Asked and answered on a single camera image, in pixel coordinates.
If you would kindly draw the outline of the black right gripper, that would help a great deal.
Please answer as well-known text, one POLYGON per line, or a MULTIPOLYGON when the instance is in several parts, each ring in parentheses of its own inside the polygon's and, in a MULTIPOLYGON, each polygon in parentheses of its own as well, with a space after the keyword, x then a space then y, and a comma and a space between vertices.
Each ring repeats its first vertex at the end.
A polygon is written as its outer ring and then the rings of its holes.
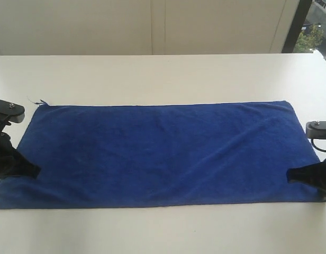
POLYGON ((319 163, 299 168, 290 168, 286 172, 287 182, 310 185, 318 190, 323 201, 326 201, 326 158, 319 163))

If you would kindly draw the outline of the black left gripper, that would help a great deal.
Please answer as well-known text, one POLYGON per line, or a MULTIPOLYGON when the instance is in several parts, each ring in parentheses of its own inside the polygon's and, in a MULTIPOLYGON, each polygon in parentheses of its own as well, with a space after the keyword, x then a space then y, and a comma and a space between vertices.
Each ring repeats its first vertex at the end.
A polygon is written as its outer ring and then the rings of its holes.
POLYGON ((15 159, 16 149, 11 138, 4 132, 0 133, 0 178, 26 176, 36 179, 41 168, 32 164, 24 157, 15 159))

